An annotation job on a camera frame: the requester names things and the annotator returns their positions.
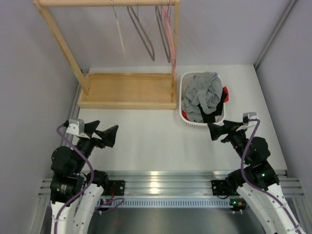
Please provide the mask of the grey tank top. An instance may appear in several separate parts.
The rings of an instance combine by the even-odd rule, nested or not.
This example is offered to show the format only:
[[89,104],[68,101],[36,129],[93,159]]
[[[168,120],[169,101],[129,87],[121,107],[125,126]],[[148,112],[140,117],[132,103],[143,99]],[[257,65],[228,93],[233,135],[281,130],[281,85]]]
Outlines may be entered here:
[[222,114],[226,96],[218,73],[194,73],[186,85],[182,110],[191,122],[214,123]]

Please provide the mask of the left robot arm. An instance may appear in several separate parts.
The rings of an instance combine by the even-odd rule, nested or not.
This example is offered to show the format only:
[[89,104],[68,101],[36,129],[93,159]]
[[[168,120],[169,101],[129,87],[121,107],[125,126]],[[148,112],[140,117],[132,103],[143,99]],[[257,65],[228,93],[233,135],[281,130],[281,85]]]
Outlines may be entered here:
[[107,172],[93,169],[88,160],[94,148],[112,148],[116,141],[118,125],[99,131],[99,124],[99,120],[69,119],[57,128],[66,145],[51,156],[53,234],[85,234],[94,212],[110,212],[124,201],[125,182],[110,180]]

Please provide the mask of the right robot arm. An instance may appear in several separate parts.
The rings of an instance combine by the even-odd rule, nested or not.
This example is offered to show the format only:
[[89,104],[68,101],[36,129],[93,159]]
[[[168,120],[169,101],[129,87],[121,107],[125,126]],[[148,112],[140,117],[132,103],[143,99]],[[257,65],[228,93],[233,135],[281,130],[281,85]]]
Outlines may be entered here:
[[211,139],[224,136],[222,143],[231,143],[241,159],[240,168],[223,180],[211,182],[213,194],[226,199],[239,195],[240,205],[232,200],[232,211],[241,213],[250,208],[267,234],[303,234],[282,191],[277,173],[268,162],[271,155],[266,140],[255,136],[260,120],[244,117],[242,122],[224,121],[223,125],[208,123]]

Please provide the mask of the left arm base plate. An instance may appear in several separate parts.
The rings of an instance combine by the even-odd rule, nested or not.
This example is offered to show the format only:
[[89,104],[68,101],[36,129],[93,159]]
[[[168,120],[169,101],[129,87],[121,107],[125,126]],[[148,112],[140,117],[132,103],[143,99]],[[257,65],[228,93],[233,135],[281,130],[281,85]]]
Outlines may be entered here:
[[108,195],[124,196],[125,181],[124,180],[110,180],[108,185]]

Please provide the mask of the beige hanger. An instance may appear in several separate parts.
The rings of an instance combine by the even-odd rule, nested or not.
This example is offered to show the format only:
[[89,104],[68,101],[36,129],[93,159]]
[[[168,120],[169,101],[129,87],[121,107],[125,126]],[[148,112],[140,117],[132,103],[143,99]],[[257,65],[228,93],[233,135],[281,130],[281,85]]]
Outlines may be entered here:
[[136,12],[134,11],[132,6],[127,6],[127,11],[130,16],[130,19],[147,51],[152,61],[155,61],[155,50],[150,37],[148,36],[147,32],[145,31],[143,25],[140,22],[139,15],[138,15],[138,1],[135,1]]

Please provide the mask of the cream hanger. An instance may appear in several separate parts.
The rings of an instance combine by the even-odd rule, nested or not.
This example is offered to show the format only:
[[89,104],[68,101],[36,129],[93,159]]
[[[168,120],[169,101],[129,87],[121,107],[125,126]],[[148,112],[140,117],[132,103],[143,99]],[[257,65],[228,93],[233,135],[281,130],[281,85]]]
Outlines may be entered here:
[[122,52],[123,52],[123,56],[124,56],[124,59],[127,59],[127,55],[126,55],[126,51],[125,51],[125,47],[124,47],[124,42],[123,42],[123,37],[122,37],[122,32],[121,32],[121,28],[120,28],[120,23],[119,23],[119,20],[118,20],[118,15],[117,15],[117,12],[116,12],[116,9],[115,9],[114,1],[110,0],[110,2],[111,2],[111,6],[113,8],[115,19],[116,19],[116,23],[117,23],[117,29],[118,29],[120,45],[121,45],[121,49],[122,49]]

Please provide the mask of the pink hanger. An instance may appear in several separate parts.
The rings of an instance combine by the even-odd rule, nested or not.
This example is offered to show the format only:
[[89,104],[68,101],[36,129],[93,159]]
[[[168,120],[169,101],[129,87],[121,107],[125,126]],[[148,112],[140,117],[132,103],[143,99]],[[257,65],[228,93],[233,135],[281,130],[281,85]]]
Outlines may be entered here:
[[164,26],[164,32],[166,35],[166,44],[167,44],[167,51],[169,53],[169,63],[174,61],[175,58],[175,49],[174,49],[174,41],[173,36],[171,32],[171,12],[172,12],[172,6],[173,3],[171,0],[167,1],[168,7],[167,10],[161,7],[161,18],[162,18],[162,24]]
[[173,30],[171,30],[171,32],[174,41],[175,58],[174,61],[171,62],[171,66],[172,66],[173,81],[176,81],[176,58],[177,58],[177,44],[178,44],[179,19],[180,19],[180,1],[172,0],[172,3],[173,3],[172,8],[174,8],[174,25]]

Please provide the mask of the taupe hanger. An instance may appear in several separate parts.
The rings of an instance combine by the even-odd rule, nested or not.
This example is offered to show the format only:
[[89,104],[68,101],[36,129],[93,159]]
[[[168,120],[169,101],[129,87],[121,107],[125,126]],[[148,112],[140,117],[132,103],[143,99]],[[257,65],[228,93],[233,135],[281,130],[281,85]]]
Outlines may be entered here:
[[166,55],[166,59],[167,59],[167,62],[170,63],[171,62],[171,50],[170,50],[170,46],[169,46],[167,36],[165,34],[165,25],[164,25],[163,17],[162,17],[162,7],[163,7],[162,1],[160,1],[160,6],[155,7],[156,20],[157,20],[157,24],[158,24],[160,38],[161,38],[162,45],[164,48],[164,52]]

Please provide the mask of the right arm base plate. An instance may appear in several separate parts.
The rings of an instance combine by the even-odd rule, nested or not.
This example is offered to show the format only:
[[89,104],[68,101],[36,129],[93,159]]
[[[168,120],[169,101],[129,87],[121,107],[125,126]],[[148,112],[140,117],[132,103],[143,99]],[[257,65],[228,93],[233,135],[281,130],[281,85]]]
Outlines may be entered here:
[[213,195],[217,197],[224,198],[233,194],[226,180],[212,180],[211,186],[212,186]]

